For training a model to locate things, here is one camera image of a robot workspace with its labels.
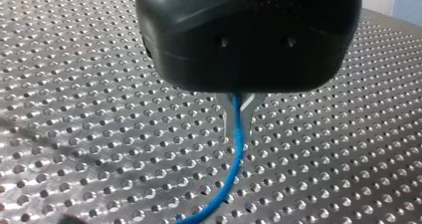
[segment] gray metal surface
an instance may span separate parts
hole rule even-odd
[[[0,0],[0,223],[173,223],[227,174],[222,108],[144,55],[133,0]],[[339,74],[270,95],[207,223],[421,223],[421,29],[365,11]]]

